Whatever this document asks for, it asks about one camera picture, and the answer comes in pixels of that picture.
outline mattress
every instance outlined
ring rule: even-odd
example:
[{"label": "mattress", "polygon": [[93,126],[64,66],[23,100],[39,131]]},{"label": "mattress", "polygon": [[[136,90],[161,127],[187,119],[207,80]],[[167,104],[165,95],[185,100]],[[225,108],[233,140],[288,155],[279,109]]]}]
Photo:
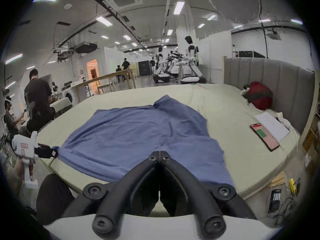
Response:
[{"label": "mattress", "polygon": [[[226,167],[243,198],[256,193],[276,177],[297,148],[299,135],[292,129],[280,142],[280,147],[270,152],[250,129],[251,124],[258,123],[255,115],[263,111],[248,105],[238,88],[226,84],[157,86],[92,96],[47,125],[39,133],[37,142],[61,146],[98,109],[151,105],[166,94],[207,119],[208,133],[224,151]],[[42,162],[76,192],[92,182],[105,183],[67,166],[58,158],[42,159]]]}]

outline gray headboard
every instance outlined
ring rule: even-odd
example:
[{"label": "gray headboard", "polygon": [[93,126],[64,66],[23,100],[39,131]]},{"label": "gray headboard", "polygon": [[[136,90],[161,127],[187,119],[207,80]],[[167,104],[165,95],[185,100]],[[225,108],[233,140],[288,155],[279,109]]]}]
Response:
[{"label": "gray headboard", "polygon": [[302,134],[313,100],[315,74],[288,62],[269,58],[225,58],[224,80],[242,90],[258,81],[273,93],[272,109]]}]

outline white paper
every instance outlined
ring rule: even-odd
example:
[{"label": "white paper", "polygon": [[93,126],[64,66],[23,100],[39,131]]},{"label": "white paper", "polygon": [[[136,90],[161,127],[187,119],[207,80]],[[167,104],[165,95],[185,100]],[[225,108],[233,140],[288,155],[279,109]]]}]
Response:
[{"label": "white paper", "polygon": [[269,131],[269,133],[280,142],[284,137],[289,134],[289,130],[282,125],[276,118],[268,112],[255,116],[258,121]]}]

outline blue cloth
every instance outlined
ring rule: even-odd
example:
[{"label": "blue cloth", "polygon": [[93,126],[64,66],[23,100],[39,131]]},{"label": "blue cloth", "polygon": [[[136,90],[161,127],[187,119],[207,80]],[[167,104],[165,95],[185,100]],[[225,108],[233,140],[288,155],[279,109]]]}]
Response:
[{"label": "blue cloth", "polygon": [[153,106],[97,110],[54,148],[67,165],[107,182],[120,180],[153,151],[163,150],[201,182],[233,184],[206,119],[168,95]]}]

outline red backpack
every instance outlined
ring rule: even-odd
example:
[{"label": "red backpack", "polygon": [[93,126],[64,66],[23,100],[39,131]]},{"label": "red backpack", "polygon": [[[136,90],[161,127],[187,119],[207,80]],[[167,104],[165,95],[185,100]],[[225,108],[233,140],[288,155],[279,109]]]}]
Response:
[{"label": "red backpack", "polygon": [[266,110],[272,104],[272,91],[261,82],[252,82],[250,90],[243,97],[259,110]]}]

